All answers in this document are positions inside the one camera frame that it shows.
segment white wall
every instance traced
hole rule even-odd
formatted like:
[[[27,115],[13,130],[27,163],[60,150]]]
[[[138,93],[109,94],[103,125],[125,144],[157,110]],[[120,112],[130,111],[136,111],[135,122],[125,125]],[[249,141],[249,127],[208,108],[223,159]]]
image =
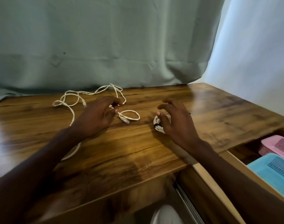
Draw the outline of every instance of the white wall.
[[[284,116],[284,0],[231,0],[204,76]]]

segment left hand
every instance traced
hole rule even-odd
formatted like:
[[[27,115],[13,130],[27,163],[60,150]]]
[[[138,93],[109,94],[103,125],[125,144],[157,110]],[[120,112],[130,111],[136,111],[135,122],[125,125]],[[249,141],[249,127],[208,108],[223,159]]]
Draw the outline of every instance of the left hand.
[[[112,105],[114,109],[107,111],[109,105]],[[87,108],[70,128],[79,134],[83,140],[95,136],[110,126],[113,117],[118,112],[117,105],[123,105],[121,99],[113,96],[99,97],[88,103]]]

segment desk surface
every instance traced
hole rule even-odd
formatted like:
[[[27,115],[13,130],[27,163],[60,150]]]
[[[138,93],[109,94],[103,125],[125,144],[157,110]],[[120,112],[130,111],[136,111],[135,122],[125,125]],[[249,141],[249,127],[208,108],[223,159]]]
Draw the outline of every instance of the desk surface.
[[[83,98],[88,102],[108,94],[115,95],[110,90]],[[184,168],[186,164],[166,147],[168,137],[153,128],[153,117],[164,97],[184,102],[200,137],[217,152],[284,128],[284,117],[205,83],[125,89],[124,95],[127,103],[121,110],[135,110],[141,120],[126,124],[115,117],[106,133],[82,143],[72,158],[55,168],[26,213],[27,220],[48,219]],[[60,97],[14,97],[0,102],[0,176],[69,126],[69,109],[52,107]],[[83,109],[82,104],[74,106],[76,117]]]

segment right hand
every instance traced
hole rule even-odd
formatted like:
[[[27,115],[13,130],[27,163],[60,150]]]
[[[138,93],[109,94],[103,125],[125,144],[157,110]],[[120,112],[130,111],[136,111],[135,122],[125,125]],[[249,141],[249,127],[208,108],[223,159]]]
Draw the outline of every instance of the right hand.
[[[170,123],[164,113],[157,112],[165,133],[170,136],[174,143],[184,150],[192,152],[192,148],[203,143],[197,134],[192,117],[183,103],[169,98],[164,99],[163,102],[167,104],[159,105],[158,109],[165,109],[171,116]]]

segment curtain fold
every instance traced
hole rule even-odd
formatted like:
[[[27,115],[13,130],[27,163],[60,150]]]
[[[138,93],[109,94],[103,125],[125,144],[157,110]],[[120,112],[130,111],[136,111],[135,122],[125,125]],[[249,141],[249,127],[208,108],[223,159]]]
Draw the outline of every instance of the curtain fold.
[[[202,76],[224,0],[0,0],[0,98]]]

